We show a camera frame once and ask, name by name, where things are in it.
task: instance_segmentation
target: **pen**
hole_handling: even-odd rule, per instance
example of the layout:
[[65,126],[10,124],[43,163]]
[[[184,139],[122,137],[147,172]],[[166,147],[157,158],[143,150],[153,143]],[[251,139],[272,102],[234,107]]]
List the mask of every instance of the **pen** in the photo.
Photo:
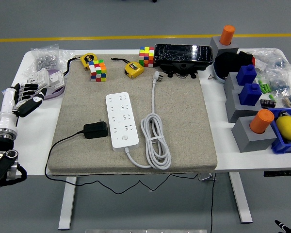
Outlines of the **pen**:
[[287,226],[285,226],[282,222],[279,222],[278,220],[275,220],[275,223],[284,230],[286,233],[291,233],[291,229]]

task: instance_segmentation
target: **tape measure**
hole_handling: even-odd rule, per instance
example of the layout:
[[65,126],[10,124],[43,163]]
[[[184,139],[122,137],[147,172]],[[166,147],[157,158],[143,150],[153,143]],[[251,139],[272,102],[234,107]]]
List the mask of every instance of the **tape measure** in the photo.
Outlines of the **tape measure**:
[[127,65],[125,66],[124,72],[131,79],[134,79],[137,76],[141,75],[145,70],[145,68],[142,65],[140,65],[140,63],[138,62],[130,62],[123,58],[114,58],[114,57],[112,57],[111,60],[126,62]]
[[85,55],[83,55],[82,57],[80,57],[80,60],[84,66],[85,70],[89,70],[89,65],[88,63],[94,60],[98,60],[97,56],[93,53],[87,53]]

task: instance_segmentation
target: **beige felt mat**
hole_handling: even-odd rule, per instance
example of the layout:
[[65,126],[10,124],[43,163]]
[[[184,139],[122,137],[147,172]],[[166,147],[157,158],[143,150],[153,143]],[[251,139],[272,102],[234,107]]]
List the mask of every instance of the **beige felt mat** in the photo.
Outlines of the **beige felt mat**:
[[[139,147],[130,150],[132,158],[147,165],[145,137],[140,121],[151,113],[152,77],[159,68],[145,68],[143,74],[130,79],[124,74],[125,63],[111,57],[138,61],[137,55],[99,55],[107,67],[107,81],[90,81],[80,60],[71,63],[65,97],[60,109],[53,144],[83,130],[83,125],[107,122],[107,94],[128,92],[139,135]],[[53,175],[145,174],[210,172],[217,166],[217,157],[210,131],[199,79],[164,76],[155,87],[155,109],[163,123],[172,164],[166,171],[142,169],[133,165],[124,152],[114,152],[110,134],[107,137],[85,139],[79,134],[59,143],[52,151],[48,167]]]

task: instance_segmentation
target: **yellow lemon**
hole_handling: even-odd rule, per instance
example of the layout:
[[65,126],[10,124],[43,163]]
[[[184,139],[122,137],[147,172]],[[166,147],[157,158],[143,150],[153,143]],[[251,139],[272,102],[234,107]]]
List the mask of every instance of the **yellow lemon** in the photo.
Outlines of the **yellow lemon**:
[[281,135],[291,141],[291,116],[280,116],[276,125],[281,133]]

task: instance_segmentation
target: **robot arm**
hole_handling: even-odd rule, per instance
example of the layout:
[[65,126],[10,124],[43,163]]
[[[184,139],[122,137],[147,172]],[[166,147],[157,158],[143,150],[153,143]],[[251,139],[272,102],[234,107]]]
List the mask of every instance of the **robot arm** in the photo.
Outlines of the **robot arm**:
[[[25,169],[17,162],[18,152],[13,147],[18,117],[25,117],[39,107],[46,95],[46,88],[36,94],[37,89],[37,84],[18,83],[4,91],[0,112],[0,187],[19,183],[27,177]],[[21,178],[15,179],[16,170],[21,172]]]

